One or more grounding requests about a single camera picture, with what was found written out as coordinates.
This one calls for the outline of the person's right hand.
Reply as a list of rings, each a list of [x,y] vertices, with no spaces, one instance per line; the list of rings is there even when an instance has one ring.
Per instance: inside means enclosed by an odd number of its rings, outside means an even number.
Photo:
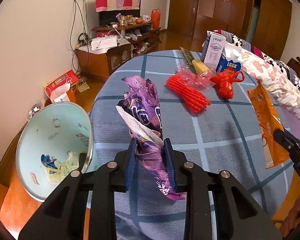
[[[283,223],[279,229],[281,236],[285,238],[300,222],[300,195],[296,199],[293,207],[289,211],[287,217],[283,220]]]

